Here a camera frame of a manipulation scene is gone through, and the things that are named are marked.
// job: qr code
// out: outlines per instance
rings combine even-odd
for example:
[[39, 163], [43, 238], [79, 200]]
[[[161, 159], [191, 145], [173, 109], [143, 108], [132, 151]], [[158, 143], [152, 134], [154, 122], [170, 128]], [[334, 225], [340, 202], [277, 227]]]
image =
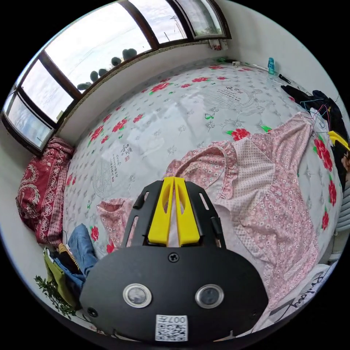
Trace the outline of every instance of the qr code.
[[187, 341], [187, 317], [157, 315], [155, 338], [164, 342]]

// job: bed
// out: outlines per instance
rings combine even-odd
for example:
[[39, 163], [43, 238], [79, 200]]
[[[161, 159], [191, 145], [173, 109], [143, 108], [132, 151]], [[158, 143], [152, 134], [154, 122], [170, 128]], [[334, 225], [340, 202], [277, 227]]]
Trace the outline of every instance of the bed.
[[[71, 160], [63, 213], [67, 238], [83, 223], [96, 256], [107, 255], [112, 247], [97, 204], [137, 197], [144, 186], [164, 176], [173, 159], [189, 150], [211, 141], [234, 142], [283, 124], [303, 111], [281, 89], [283, 84], [257, 68], [206, 60], [165, 72], [115, 101], [84, 132]], [[327, 123], [316, 120], [314, 131], [298, 180], [321, 258], [334, 233], [343, 194], [336, 167], [327, 171], [317, 153], [315, 140], [322, 137], [334, 163]]]

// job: window sill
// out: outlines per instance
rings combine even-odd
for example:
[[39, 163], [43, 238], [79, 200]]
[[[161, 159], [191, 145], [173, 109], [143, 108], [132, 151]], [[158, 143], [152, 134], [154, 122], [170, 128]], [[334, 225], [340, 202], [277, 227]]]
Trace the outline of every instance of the window sill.
[[140, 54], [138, 57], [132, 59], [131, 61], [122, 64], [120, 67], [115, 67], [116, 69], [112, 68], [112, 71], [107, 72], [106, 76], [101, 79], [101, 81], [97, 81], [97, 83], [91, 87], [89, 87], [86, 92], [83, 94], [81, 100], [74, 106], [74, 108], [70, 111], [70, 113], [66, 116], [66, 118], [63, 120], [62, 124], [60, 125], [60, 128], [57, 130], [57, 133], [60, 133], [63, 127], [66, 125], [70, 117], [75, 113], [75, 111], [81, 106], [82, 103], [91, 95], [93, 94], [98, 88], [100, 88], [105, 82], [107, 82], [109, 79], [111, 79], [113, 76], [121, 72], [122, 70], [132, 66], [134, 63], [139, 62], [143, 59], [146, 59], [148, 57], [151, 57], [153, 55], [159, 54], [164, 51], [168, 51], [177, 47], [184, 47], [184, 46], [192, 46], [192, 45], [203, 45], [207, 44], [208, 39], [199, 40], [195, 42], [187, 42], [187, 43], [181, 43], [181, 44], [175, 44], [172, 46], [167, 46], [164, 48], [160, 48], [156, 51], [150, 51], [143, 54]]

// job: window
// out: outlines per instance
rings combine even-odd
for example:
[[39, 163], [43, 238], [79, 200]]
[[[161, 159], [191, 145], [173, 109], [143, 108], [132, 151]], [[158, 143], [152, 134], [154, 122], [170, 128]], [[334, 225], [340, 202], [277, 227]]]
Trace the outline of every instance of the window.
[[208, 0], [176, 0], [176, 2], [187, 15], [195, 37], [224, 34], [218, 15]]
[[17, 132], [39, 149], [43, 148], [53, 132], [52, 128], [38, 119], [27, 108], [18, 95], [15, 96], [9, 108], [7, 120], [11, 122]]
[[11, 135], [41, 155], [76, 104], [135, 57], [179, 43], [231, 39], [215, 0], [119, 0], [74, 21], [26, 65], [3, 106]]
[[91, 72], [107, 71], [113, 67], [111, 59], [123, 61], [151, 49], [138, 24], [118, 3], [100, 8], [67, 28], [45, 49], [62, 73], [78, 86], [92, 83]]
[[22, 83], [24, 92], [54, 122], [73, 98], [54, 80], [40, 61], [36, 61]]
[[151, 26], [160, 44], [187, 38], [179, 18], [166, 0], [129, 0]]

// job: window frame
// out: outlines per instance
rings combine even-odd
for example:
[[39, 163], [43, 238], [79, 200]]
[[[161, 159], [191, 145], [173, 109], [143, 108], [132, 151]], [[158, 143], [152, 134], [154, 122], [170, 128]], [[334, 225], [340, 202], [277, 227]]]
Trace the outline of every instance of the window frame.
[[[142, 52], [135, 57], [125, 60], [119, 65], [111, 68], [105, 75], [100, 77], [97, 81], [92, 83], [86, 90], [83, 92], [80, 92], [73, 83], [68, 79], [67, 76], [65, 76], [62, 71], [59, 69], [59, 67], [52, 61], [50, 56], [46, 53], [45, 48], [51, 43], [48, 42], [40, 51], [40, 53], [36, 56], [36, 58], [31, 62], [31, 64], [28, 66], [26, 71], [24, 72], [21, 80], [18, 82], [18, 85], [13, 92], [14, 96], [18, 95], [18, 97], [24, 102], [27, 107], [44, 123], [48, 124], [52, 129], [54, 130], [52, 135], [57, 132], [57, 130], [61, 127], [62, 123], [64, 122], [65, 118], [69, 115], [69, 113], [73, 110], [73, 108], [78, 104], [78, 102], [83, 99], [92, 89], [95, 88], [96, 85], [98, 85], [102, 80], [104, 80], [108, 75], [113, 74], [116, 70], [120, 69], [124, 65], [132, 62], [133, 60], [137, 60], [138, 58], [149, 54], [151, 52], [156, 52], [159, 49], [183, 44], [183, 43], [196, 43], [198, 41], [207, 40], [207, 39], [231, 39], [231, 33], [229, 30], [228, 23], [219, 7], [219, 5], [215, 2], [215, 0], [207, 0], [209, 4], [213, 7], [214, 11], [217, 14], [217, 19], [221, 25], [221, 28], [223, 29], [222, 35], [204, 35], [204, 36], [195, 36], [194, 29], [191, 25], [191, 22], [186, 15], [186, 12], [182, 9], [180, 4], [176, 0], [165, 0], [170, 7], [173, 9], [175, 15], [178, 17], [183, 30], [187, 36], [186, 39], [180, 39], [180, 40], [172, 40], [165, 43], [159, 43], [155, 33], [153, 32], [150, 24], [146, 21], [145, 17], [142, 15], [142, 13], [139, 11], [139, 9], [133, 5], [129, 0], [122, 0], [118, 3], [123, 6], [124, 9], [131, 15], [131, 17], [134, 19], [135, 23], [138, 25], [140, 30], [142, 31], [143, 35], [147, 39], [151, 49], [145, 52]], [[54, 122], [49, 116], [47, 116], [40, 108], [37, 106], [31, 98], [26, 94], [26, 92], [22, 88], [22, 84], [24, 80], [26, 79], [28, 73], [31, 71], [33, 66], [37, 61], [40, 61], [41, 64], [44, 66], [44, 68], [47, 70], [47, 72], [52, 76], [52, 78], [61, 86], [61, 88], [67, 92], [72, 98], [72, 103], [66, 108], [64, 113], [60, 116], [59, 120], [57, 122]], [[3, 124], [5, 125], [6, 129], [9, 131], [9, 133], [24, 147], [26, 147], [30, 152], [32, 152], [35, 155], [41, 155], [43, 150], [45, 149], [48, 141], [43, 146], [43, 149], [35, 148], [31, 143], [29, 143], [25, 138], [21, 136], [21, 134], [12, 126], [11, 122], [7, 120], [7, 111], [1, 112], [1, 120], [3, 121]]]

